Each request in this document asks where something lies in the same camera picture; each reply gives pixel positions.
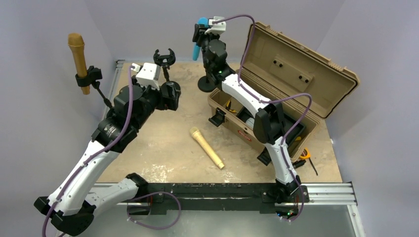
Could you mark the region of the blue microphone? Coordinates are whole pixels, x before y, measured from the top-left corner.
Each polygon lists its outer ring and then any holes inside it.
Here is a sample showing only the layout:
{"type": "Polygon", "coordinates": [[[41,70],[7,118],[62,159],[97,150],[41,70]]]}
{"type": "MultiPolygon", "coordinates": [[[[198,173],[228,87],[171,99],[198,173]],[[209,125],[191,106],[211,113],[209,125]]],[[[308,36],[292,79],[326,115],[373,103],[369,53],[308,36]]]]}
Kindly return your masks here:
{"type": "MultiPolygon", "coordinates": [[[[205,17],[201,17],[196,24],[203,24],[203,28],[208,26],[208,19],[205,17]]],[[[198,52],[198,43],[195,43],[194,47],[193,47],[193,53],[192,53],[192,60],[193,61],[197,61],[198,57],[199,57],[199,52],[198,52]]]]}

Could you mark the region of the black shock mount mic stand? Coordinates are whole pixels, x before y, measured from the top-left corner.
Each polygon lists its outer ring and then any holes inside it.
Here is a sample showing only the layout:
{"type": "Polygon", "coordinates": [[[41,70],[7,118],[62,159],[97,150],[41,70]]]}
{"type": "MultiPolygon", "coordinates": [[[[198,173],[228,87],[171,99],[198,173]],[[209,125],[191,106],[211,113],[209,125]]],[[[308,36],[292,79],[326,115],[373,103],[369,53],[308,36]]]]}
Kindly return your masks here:
{"type": "Polygon", "coordinates": [[[161,55],[159,53],[160,51],[156,49],[153,55],[154,63],[163,69],[166,81],[170,81],[168,70],[170,69],[170,66],[173,65],[176,61],[175,52],[171,48],[168,50],[169,54],[161,55]]]}

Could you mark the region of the black stand with blue mic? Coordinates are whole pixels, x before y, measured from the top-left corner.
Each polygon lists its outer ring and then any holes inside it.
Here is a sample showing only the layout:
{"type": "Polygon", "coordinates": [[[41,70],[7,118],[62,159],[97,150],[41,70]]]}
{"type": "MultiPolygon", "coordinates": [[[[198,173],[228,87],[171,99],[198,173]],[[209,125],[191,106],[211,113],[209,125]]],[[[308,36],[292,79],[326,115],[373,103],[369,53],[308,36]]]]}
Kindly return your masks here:
{"type": "Polygon", "coordinates": [[[198,80],[198,89],[202,92],[212,92],[216,88],[216,78],[213,66],[207,64],[205,66],[205,75],[198,80]]]}

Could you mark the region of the cream beige microphone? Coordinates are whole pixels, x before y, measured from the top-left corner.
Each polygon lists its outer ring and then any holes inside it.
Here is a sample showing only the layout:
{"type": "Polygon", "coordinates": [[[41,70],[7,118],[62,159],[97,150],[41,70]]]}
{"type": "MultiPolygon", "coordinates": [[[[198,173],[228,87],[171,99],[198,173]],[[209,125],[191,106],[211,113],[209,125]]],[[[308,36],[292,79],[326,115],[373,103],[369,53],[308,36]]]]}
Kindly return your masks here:
{"type": "Polygon", "coordinates": [[[207,153],[208,157],[212,160],[212,162],[220,170],[222,170],[225,167],[223,161],[218,156],[218,154],[214,151],[214,149],[211,147],[211,145],[207,142],[207,140],[204,138],[204,136],[202,135],[202,133],[200,132],[200,130],[197,127],[192,127],[189,132],[190,132],[191,137],[207,153]]]}

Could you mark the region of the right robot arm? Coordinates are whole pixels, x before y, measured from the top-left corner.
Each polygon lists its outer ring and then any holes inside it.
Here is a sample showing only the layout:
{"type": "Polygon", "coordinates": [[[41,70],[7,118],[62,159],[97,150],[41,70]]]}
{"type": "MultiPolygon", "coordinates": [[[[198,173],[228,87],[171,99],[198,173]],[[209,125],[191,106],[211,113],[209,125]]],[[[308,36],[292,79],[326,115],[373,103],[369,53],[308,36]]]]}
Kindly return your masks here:
{"type": "Polygon", "coordinates": [[[289,201],[296,196],[301,181],[297,175],[286,145],[285,118],[282,102],[268,101],[244,83],[240,75],[226,62],[226,44],[219,38],[225,28],[197,23],[192,41],[195,43],[193,60],[203,56],[205,76],[198,80],[198,88],[212,92],[216,88],[240,102],[254,118],[253,133],[269,154],[275,170],[274,197],[289,201]]]}

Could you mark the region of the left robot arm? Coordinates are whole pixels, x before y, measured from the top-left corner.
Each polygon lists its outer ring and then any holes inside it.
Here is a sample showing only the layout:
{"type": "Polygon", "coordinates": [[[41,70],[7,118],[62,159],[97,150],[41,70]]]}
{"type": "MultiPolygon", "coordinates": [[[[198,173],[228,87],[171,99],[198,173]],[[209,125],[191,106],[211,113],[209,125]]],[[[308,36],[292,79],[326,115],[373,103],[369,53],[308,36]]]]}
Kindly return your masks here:
{"type": "Polygon", "coordinates": [[[178,108],[180,85],[168,81],[153,88],[130,80],[92,135],[87,149],[66,180],[35,208],[63,235],[80,235],[94,218],[119,202],[141,202],[151,196],[148,182],[136,173],[102,191],[91,192],[103,171],[133,141],[154,110],[178,108]]]}

